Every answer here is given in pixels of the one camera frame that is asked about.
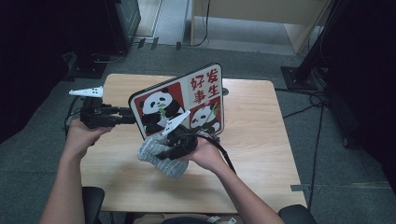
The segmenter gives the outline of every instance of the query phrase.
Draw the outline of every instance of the cloth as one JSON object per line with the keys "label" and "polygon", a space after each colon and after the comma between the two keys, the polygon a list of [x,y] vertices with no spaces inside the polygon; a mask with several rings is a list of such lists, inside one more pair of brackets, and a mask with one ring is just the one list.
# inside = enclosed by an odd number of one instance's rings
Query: cloth
{"label": "cloth", "polygon": [[137,158],[140,161],[150,162],[166,175],[175,179],[180,179],[189,166],[189,162],[179,160],[171,161],[169,159],[161,161],[158,159],[155,155],[170,149],[165,143],[166,135],[163,136],[161,133],[151,135],[143,142],[137,153]]}

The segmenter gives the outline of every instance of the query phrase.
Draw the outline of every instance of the gray carpet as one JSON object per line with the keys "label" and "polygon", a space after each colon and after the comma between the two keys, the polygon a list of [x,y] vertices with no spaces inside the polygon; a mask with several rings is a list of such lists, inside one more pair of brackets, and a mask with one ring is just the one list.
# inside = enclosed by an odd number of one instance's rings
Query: gray carpet
{"label": "gray carpet", "polygon": [[[132,50],[107,66],[102,79],[60,82],[26,127],[0,145],[0,223],[37,223],[55,177],[64,145],[64,117],[70,90],[100,86],[111,73],[177,76],[219,63],[224,77],[265,79],[286,88],[280,66],[298,66],[303,58],[264,53],[151,45]],[[308,96],[277,92],[283,115],[309,106]],[[285,119],[297,170],[308,199],[320,109]],[[312,214],[318,223],[394,223],[396,197],[379,163],[360,149],[343,147],[330,108],[323,112]],[[125,214],[115,213],[115,223]],[[101,214],[110,223],[109,213]]]}

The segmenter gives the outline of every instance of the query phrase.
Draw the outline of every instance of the panda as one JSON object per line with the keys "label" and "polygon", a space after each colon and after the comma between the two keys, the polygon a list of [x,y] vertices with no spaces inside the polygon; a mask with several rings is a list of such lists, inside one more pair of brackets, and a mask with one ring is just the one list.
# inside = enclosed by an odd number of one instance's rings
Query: panda
{"label": "panda", "polygon": [[166,121],[185,112],[167,88],[152,93],[139,106],[142,108],[142,124],[146,133],[161,131],[166,126]]}
{"label": "panda", "polygon": [[206,105],[195,111],[191,119],[191,130],[196,133],[200,130],[209,130],[215,133],[220,128],[220,123],[216,118],[215,105]]}

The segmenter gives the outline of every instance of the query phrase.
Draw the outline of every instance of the wooden table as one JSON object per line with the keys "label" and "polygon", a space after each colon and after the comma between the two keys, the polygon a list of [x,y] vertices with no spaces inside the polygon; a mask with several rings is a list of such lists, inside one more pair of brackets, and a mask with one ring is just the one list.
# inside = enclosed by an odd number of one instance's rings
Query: wooden table
{"label": "wooden table", "polygon": [[[128,106],[136,91],[170,77],[107,77],[104,103]],[[225,128],[219,135],[238,176],[272,208],[306,205],[274,86],[270,81],[223,79]],[[179,179],[139,161],[143,143],[134,125],[119,125],[88,150],[82,161],[83,186],[103,188],[103,211],[236,213],[215,175],[194,162]]]}

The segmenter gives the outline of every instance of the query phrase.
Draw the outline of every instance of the hand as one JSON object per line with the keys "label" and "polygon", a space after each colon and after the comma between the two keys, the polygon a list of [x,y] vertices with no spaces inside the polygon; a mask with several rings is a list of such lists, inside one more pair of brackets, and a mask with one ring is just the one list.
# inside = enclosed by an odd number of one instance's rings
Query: hand
{"label": "hand", "polygon": [[228,167],[222,158],[219,149],[204,138],[200,137],[198,137],[198,145],[196,149],[192,153],[180,158],[180,160],[195,161],[202,168],[214,173],[224,164]]}
{"label": "hand", "polygon": [[109,133],[113,128],[89,129],[79,119],[74,119],[69,127],[63,157],[81,160],[89,146],[99,140],[104,133]]}

